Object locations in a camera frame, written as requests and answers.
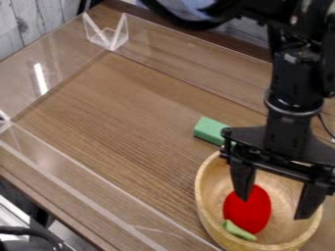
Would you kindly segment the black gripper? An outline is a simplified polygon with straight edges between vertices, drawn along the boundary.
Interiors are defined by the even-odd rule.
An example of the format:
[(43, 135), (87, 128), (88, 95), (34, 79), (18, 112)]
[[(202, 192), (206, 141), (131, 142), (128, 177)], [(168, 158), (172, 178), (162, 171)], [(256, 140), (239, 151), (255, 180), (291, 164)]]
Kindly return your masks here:
[(248, 200), (258, 170), (303, 183), (297, 220), (307, 220), (322, 205), (327, 191), (335, 191), (335, 149), (311, 130), (323, 101), (290, 105), (265, 99), (269, 109), (262, 126), (227, 127), (222, 157), (231, 165), (236, 196)]

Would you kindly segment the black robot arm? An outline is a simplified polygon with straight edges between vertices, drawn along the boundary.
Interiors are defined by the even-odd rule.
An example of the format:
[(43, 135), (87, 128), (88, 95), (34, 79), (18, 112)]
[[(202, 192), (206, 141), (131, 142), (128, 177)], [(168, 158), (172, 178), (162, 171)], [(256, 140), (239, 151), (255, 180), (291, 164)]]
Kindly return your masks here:
[(140, 0), (158, 15), (191, 30), (248, 17), (269, 30), (271, 85), (263, 102), (267, 124), (226, 127), (222, 157), (231, 165), (235, 193), (246, 200), (259, 170), (303, 183), (295, 218), (313, 216), (335, 194), (335, 149), (314, 135), (311, 120), (335, 97), (335, 0), (214, 0), (174, 13), (159, 0)]

